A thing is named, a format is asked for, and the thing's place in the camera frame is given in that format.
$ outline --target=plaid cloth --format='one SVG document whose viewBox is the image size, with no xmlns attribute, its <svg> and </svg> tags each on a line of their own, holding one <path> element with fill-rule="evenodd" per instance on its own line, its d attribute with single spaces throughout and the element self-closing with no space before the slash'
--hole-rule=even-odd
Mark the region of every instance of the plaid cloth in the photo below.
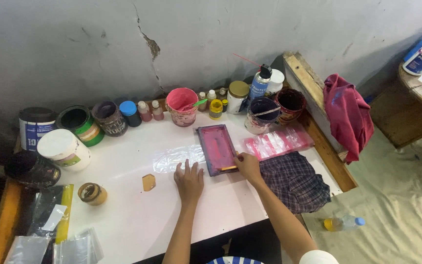
<svg viewBox="0 0 422 264">
<path fill-rule="evenodd" d="M 330 187 L 299 152 L 260 162 L 265 183 L 293 214 L 318 211 L 331 202 Z"/>
</svg>

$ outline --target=green paint can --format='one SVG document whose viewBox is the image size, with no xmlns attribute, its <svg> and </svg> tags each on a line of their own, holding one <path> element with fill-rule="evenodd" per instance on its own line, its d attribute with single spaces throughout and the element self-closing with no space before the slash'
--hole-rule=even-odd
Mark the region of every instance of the green paint can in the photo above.
<svg viewBox="0 0 422 264">
<path fill-rule="evenodd" d="M 87 107 L 73 105 L 64 109 L 56 118 L 56 126 L 74 133 L 86 145 L 92 147 L 104 138 L 104 131 L 94 121 Z"/>
</svg>

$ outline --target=plastic water bottle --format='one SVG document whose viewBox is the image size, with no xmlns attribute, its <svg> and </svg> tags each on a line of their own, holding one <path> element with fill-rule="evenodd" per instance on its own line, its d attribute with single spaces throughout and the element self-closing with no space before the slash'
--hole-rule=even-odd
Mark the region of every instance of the plastic water bottle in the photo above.
<svg viewBox="0 0 422 264">
<path fill-rule="evenodd" d="M 361 225 L 365 225 L 366 221 L 361 217 L 345 215 L 342 218 L 325 219 L 324 225 L 328 231 L 352 231 L 358 229 Z"/>
</svg>

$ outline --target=white jar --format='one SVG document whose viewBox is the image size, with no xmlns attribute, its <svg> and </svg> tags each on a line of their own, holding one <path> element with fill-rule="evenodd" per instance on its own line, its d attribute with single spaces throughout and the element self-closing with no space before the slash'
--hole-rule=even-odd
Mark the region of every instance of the white jar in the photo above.
<svg viewBox="0 0 422 264">
<path fill-rule="evenodd" d="M 249 95 L 250 87 L 243 81 L 233 81 L 229 85 L 227 92 L 227 111 L 229 114 L 238 114 L 246 106 L 247 96 Z"/>
<path fill-rule="evenodd" d="M 40 155 L 66 171 L 80 171 L 91 163 L 91 151 L 69 130 L 56 129 L 37 144 Z"/>
<path fill-rule="evenodd" d="M 283 88 L 284 74 L 277 69 L 273 69 L 268 88 L 266 88 L 265 96 L 269 97 L 279 92 Z"/>
</svg>

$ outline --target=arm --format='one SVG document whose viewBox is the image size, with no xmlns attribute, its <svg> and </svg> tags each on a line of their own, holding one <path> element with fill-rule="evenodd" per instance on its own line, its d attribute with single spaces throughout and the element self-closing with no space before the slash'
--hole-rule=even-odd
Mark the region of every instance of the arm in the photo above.
<svg viewBox="0 0 422 264">
<path fill-rule="evenodd" d="M 263 181 L 258 159 L 255 156 L 241 153 L 234 162 L 241 174 L 258 192 L 274 231 L 281 241 L 281 246 L 293 263 L 298 264 L 305 253 L 317 249 L 314 241 L 301 222 Z"/>
<path fill-rule="evenodd" d="M 185 161 L 185 174 L 180 167 L 181 163 L 177 165 L 173 179 L 179 189 L 181 210 L 162 264 L 190 263 L 191 230 L 196 206 L 203 191 L 203 169 L 197 172 L 198 163 L 195 163 L 190 170 L 188 159 Z"/>
</svg>

